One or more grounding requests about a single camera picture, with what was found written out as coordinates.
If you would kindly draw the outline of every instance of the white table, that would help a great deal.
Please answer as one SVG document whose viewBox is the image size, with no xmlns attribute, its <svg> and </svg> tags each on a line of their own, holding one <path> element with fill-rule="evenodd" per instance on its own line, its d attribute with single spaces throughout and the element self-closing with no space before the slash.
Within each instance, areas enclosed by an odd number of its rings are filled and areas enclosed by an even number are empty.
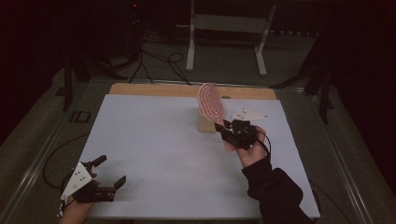
<svg viewBox="0 0 396 224">
<path fill-rule="evenodd" d="M 227 118 L 242 107 L 269 116 L 253 121 L 268 133 L 272 164 L 302 188 L 302 209 L 319 217 L 311 188 L 278 100 L 224 100 Z M 97 203 L 89 217 L 133 219 L 258 219 L 258 202 L 236 153 L 224 150 L 219 133 L 197 130 L 195 97 L 106 96 L 81 161 L 107 155 L 94 168 L 102 186 L 126 175 L 115 202 Z"/>
</svg>

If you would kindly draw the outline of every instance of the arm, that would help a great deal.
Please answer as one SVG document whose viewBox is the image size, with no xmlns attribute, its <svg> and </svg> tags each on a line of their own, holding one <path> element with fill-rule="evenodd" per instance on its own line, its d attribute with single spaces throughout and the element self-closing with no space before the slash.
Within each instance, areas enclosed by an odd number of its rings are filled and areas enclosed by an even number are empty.
<svg viewBox="0 0 396 224">
<path fill-rule="evenodd" d="M 78 203 L 73 197 L 69 197 L 69 205 L 64 209 L 59 224 L 80 224 L 83 223 L 93 207 L 94 203 Z"/>
<path fill-rule="evenodd" d="M 265 138 L 265 131 L 257 127 L 259 140 Z M 279 224 L 313 223 L 300 208 L 303 198 L 301 189 L 281 169 L 272 170 L 269 157 L 259 143 L 249 150 L 236 150 L 248 181 L 249 197 L 260 202 L 260 211 L 266 221 Z"/>
</svg>

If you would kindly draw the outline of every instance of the cable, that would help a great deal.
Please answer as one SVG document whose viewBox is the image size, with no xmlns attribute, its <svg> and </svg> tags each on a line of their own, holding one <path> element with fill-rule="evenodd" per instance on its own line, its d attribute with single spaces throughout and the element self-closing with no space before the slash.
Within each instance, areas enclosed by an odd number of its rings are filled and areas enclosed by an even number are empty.
<svg viewBox="0 0 396 224">
<path fill-rule="evenodd" d="M 346 219 L 347 223 L 351 223 L 349 218 L 347 217 L 347 214 L 345 214 L 345 212 L 341 209 L 341 207 L 332 199 L 332 197 L 330 197 L 329 194 L 327 194 L 323 189 L 321 189 L 320 187 L 318 187 L 318 185 L 316 185 L 312 180 L 308 179 L 309 183 L 311 183 L 312 186 L 314 186 L 315 189 L 319 189 L 334 205 L 335 207 L 337 207 L 338 211 L 340 211 L 340 213 L 344 216 L 344 218 Z"/>
<path fill-rule="evenodd" d="M 270 139 L 268 138 L 267 134 L 265 134 L 265 133 L 263 133 L 263 132 L 261 132 L 261 131 L 257 131 L 257 132 L 258 132 L 258 133 L 262 133 L 262 134 L 264 135 L 264 139 L 266 138 L 266 139 L 268 140 L 269 149 L 268 149 L 268 147 L 267 147 L 262 141 L 259 140 L 259 138 L 257 138 L 257 140 L 259 141 L 259 143 L 260 143 L 262 146 L 264 146 L 264 148 L 266 148 L 266 150 L 268 150 L 268 152 L 271 154 L 272 146 L 271 146 L 271 141 L 270 141 Z"/>
<path fill-rule="evenodd" d="M 124 63 L 119 63 L 119 64 L 115 64 L 115 65 L 111 65 L 109 66 L 110 69 L 116 71 L 116 72 L 120 72 L 124 69 L 127 69 L 128 67 L 130 67 L 132 64 L 136 63 L 137 59 L 135 58 L 131 58 L 128 59 L 128 61 L 124 62 Z"/>
<path fill-rule="evenodd" d="M 146 78 L 149 79 L 151 84 L 154 84 L 154 81 L 152 80 L 151 76 L 149 75 L 149 70 L 147 69 L 147 67 L 143 64 L 143 53 L 154 58 L 157 59 L 161 62 L 164 63 L 168 63 L 169 66 L 171 67 L 171 69 L 174 71 L 174 73 L 180 77 L 187 85 L 192 86 L 192 84 L 187 80 L 187 78 L 185 77 L 183 71 L 180 69 L 180 67 L 177 65 L 177 63 L 181 62 L 184 59 L 183 54 L 181 53 L 171 53 L 168 57 L 162 56 L 160 54 L 156 54 L 150 51 L 147 51 L 145 49 L 143 49 L 143 44 L 147 41 L 149 41 L 149 38 L 153 35 L 156 35 L 157 32 L 151 33 L 150 35 L 146 36 L 145 38 L 143 38 L 142 43 L 140 44 L 140 52 L 139 52 L 139 65 L 137 66 L 137 68 L 134 70 L 134 73 L 132 74 L 131 78 L 129 79 L 129 83 L 132 82 L 132 80 L 134 79 L 134 77 L 136 76 L 137 72 L 139 71 L 139 69 L 143 66 L 143 68 L 145 69 L 146 72 Z"/>
<path fill-rule="evenodd" d="M 73 199 L 73 200 L 72 200 L 70 203 L 68 203 L 68 204 L 65 204 L 64 201 L 62 201 L 62 207 L 61 207 L 61 209 L 58 210 L 58 216 L 59 216 L 59 217 L 62 217 L 61 212 L 64 212 L 64 209 L 65 209 L 66 207 L 68 207 L 70 204 L 72 204 L 74 201 L 75 201 L 75 200 Z"/>
<path fill-rule="evenodd" d="M 156 54 L 153 52 L 149 52 L 145 49 L 142 49 L 143 53 L 147 54 L 148 56 L 157 59 L 161 62 L 168 63 L 171 69 L 175 72 L 176 75 L 178 75 L 184 82 L 186 82 L 187 85 L 192 86 L 192 84 L 187 80 L 187 78 L 184 76 L 183 71 L 180 69 L 180 67 L 177 65 L 177 63 L 181 62 L 184 59 L 183 54 L 181 53 L 171 53 L 168 57 L 162 56 L 160 54 Z M 173 60 L 172 57 L 179 56 L 180 58 L 177 60 Z"/>
<path fill-rule="evenodd" d="M 102 63 L 99 61 L 91 59 L 88 55 L 85 55 L 83 52 L 79 53 L 79 56 L 85 60 L 87 65 L 98 69 L 99 71 L 104 72 L 108 76 L 114 78 L 114 79 L 127 79 L 128 77 L 122 77 L 119 74 L 115 73 L 113 70 L 109 69 L 108 67 L 104 66 Z"/>
<path fill-rule="evenodd" d="M 59 151 L 59 149 L 61 149 L 62 147 L 66 146 L 66 145 L 68 145 L 68 144 L 70 144 L 70 143 L 72 143 L 72 142 L 74 142 L 74 141 L 76 141 L 76 140 L 78 140 L 78 139 L 80 139 L 80 138 L 82 138 L 82 137 L 85 137 L 85 136 L 87 136 L 88 134 L 90 134 L 90 133 L 84 133 L 84 134 L 82 134 L 82 135 L 80 135 L 80 136 L 77 136 L 77 137 L 75 137 L 75 138 L 70 139 L 70 140 L 67 141 L 67 142 L 62 143 L 62 144 L 60 144 L 58 147 L 56 147 L 56 148 L 50 153 L 50 155 L 49 155 L 49 157 L 47 158 L 46 162 L 44 163 L 44 167 L 43 167 L 43 179 L 44 179 L 44 182 L 46 182 L 46 184 L 47 184 L 48 186 L 50 186 L 50 187 L 52 187 L 52 188 L 54 188 L 54 189 L 60 189 L 60 188 L 62 187 L 62 186 L 56 186 L 56 185 L 54 185 L 54 184 L 51 184 L 51 183 L 48 181 L 47 177 L 46 177 L 47 166 L 48 166 L 48 164 L 49 164 L 50 159 L 52 158 L 52 156 L 55 155 L 55 153 L 56 153 L 57 151 Z"/>
</svg>

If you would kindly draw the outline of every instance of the table leg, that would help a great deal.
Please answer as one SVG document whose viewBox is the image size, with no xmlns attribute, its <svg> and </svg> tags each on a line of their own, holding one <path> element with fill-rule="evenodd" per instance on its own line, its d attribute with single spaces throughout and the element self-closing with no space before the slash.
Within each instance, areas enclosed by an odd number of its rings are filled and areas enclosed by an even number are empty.
<svg viewBox="0 0 396 224">
<path fill-rule="evenodd" d="M 72 65 L 69 52 L 64 55 L 64 111 L 66 111 L 73 100 Z"/>
<path fill-rule="evenodd" d="M 260 45 L 255 47 L 255 49 L 254 49 L 255 54 L 256 54 L 257 65 L 259 67 L 259 75 L 261 77 L 267 76 L 267 70 L 265 68 L 264 58 L 262 57 L 262 49 L 264 48 L 265 40 L 267 39 L 268 33 L 270 31 L 271 21 L 272 21 L 272 18 L 274 17 L 275 9 L 276 9 L 276 6 L 271 7 L 271 11 L 268 15 L 267 22 L 265 23 L 265 26 L 264 26 L 264 31 L 262 32 L 262 41 L 260 42 Z"/>
<path fill-rule="evenodd" d="M 194 69 L 194 54 L 195 54 L 195 42 L 194 42 L 194 4 L 195 1 L 191 0 L 191 16 L 190 16 L 190 44 L 189 44 L 189 52 L 187 53 L 187 64 L 186 70 L 188 72 L 192 72 Z"/>
</svg>

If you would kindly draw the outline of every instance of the metal stand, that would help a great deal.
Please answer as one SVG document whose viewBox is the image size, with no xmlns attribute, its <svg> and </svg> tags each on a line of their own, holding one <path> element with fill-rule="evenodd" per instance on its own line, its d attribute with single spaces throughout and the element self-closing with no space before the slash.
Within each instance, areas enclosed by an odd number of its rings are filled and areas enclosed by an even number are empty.
<svg viewBox="0 0 396 224">
<path fill-rule="evenodd" d="M 205 29 L 262 34 L 262 41 L 259 46 L 255 47 L 254 52 L 256 54 L 259 75 L 261 77 L 267 76 L 264 59 L 262 57 L 262 49 L 271 27 L 272 18 L 274 17 L 276 10 L 275 5 L 271 6 L 267 19 L 195 14 L 194 6 L 195 0 L 191 0 L 190 44 L 187 53 L 187 71 L 191 72 L 194 67 L 194 31 L 195 29 Z"/>
</svg>

